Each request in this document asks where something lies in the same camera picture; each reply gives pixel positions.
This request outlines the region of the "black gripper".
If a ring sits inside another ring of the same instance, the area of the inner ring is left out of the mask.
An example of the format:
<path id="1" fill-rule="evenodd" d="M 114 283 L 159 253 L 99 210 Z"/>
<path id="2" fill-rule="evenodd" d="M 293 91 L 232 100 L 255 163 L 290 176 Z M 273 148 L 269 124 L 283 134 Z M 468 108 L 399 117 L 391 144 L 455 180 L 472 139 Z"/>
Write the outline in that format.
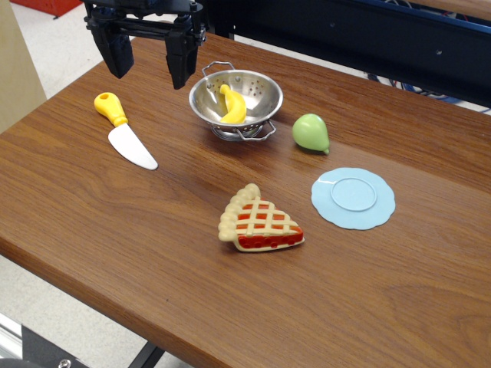
<path id="1" fill-rule="evenodd" d="M 85 21 L 109 71 L 122 78 L 134 64 L 130 36 L 165 40 L 176 90 L 196 71 L 205 40 L 203 6 L 196 1 L 85 1 Z"/>

